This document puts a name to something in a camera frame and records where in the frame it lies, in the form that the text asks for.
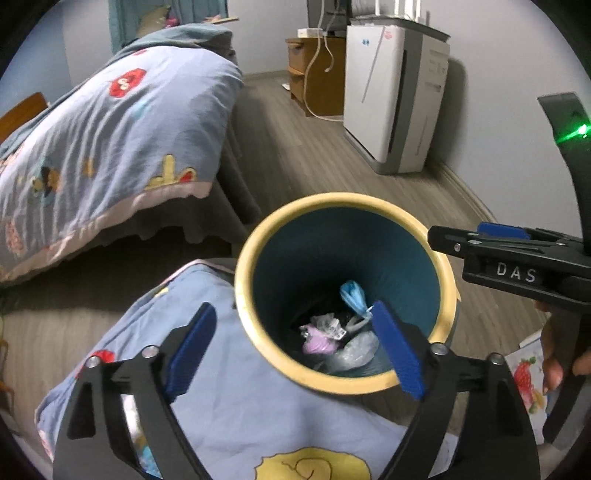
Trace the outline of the person right hand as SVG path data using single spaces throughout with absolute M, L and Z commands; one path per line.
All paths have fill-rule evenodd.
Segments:
M 557 348 L 560 340 L 554 322 L 551 318 L 545 323 L 541 332 L 541 345 L 543 350 L 543 393 L 556 390 L 563 382 L 564 368 L 557 358 Z M 572 366 L 572 373 L 575 376 L 587 376 L 591 372 L 591 357 L 587 351 L 578 357 Z

